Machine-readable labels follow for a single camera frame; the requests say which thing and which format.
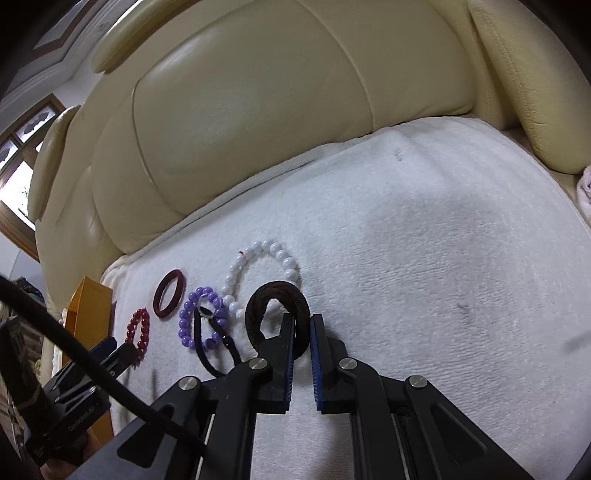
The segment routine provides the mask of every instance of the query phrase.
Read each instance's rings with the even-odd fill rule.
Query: leather sofa
[[[589,82],[518,0],[142,0],[92,66],[103,76],[51,126],[29,193],[59,309],[84,275],[327,142],[475,116],[566,190],[591,151]]]

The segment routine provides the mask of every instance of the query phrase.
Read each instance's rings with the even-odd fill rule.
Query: metal screw
[[[268,364],[269,362],[267,362],[267,360],[258,357],[253,358],[248,362],[249,368],[252,368],[253,370],[262,370],[263,368],[266,368]]]
[[[343,370],[353,370],[355,367],[357,367],[357,360],[353,358],[343,358],[339,362],[339,367],[341,367]]]
[[[192,390],[199,383],[199,380],[195,377],[183,377],[178,381],[178,387],[181,390]]]
[[[422,375],[411,375],[408,377],[408,383],[410,383],[414,388],[424,388],[427,386],[428,381]]]

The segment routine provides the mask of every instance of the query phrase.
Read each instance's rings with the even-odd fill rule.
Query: dark red bangle
[[[162,301],[162,295],[164,295],[164,290],[168,287],[174,279],[177,279],[177,286],[174,289],[174,295],[172,300],[170,300],[169,304],[166,305],[165,308],[160,309],[160,302]],[[181,297],[183,296],[183,290],[185,286],[185,278],[183,272],[180,270],[172,270],[168,272],[166,276],[162,279],[162,281],[158,284],[156,288],[156,293],[154,294],[154,302],[152,307],[154,308],[154,313],[158,318],[165,318],[170,315],[174,309],[177,307],[178,303],[181,301]]]

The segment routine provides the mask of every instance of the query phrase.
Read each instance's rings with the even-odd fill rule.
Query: window frame
[[[47,105],[56,112],[41,128],[32,134],[25,142],[18,138],[17,130],[19,130],[25,122],[27,122],[39,110],[42,110]],[[22,114],[12,125],[0,135],[0,145],[3,145],[6,140],[11,140],[18,148],[12,155],[10,160],[0,170],[0,189],[16,171],[22,162],[27,163],[31,168],[34,167],[29,159],[25,159],[23,152],[30,148],[35,157],[37,152],[35,147],[43,141],[47,131],[55,119],[65,110],[62,103],[52,93],[46,96],[43,100],[37,102],[24,114]],[[39,261],[39,254],[37,253],[37,244],[35,242],[35,231],[23,222],[3,201],[0,200],[0,232],[2,232],[13,244],[26,252],[29,256]]]

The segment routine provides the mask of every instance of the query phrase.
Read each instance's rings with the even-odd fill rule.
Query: pink cloth
[[[591,220],[591,165],[585,167],[583,176],[577,183],[577,200],[585,217]]]

